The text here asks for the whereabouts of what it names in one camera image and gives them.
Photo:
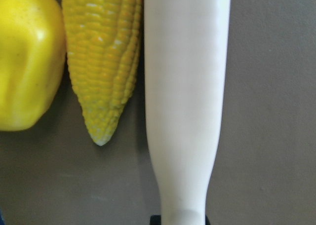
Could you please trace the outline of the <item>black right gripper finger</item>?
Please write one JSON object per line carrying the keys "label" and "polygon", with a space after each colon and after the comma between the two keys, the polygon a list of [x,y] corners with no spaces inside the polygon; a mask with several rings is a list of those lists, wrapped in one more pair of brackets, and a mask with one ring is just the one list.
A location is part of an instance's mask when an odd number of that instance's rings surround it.
{"label": "black right gripper finger", "polygon": [[[211,225],[207,216],[205,216],[205,224]],[[150,225],[161,225],[161,215],[152,215],[150,217]]]}

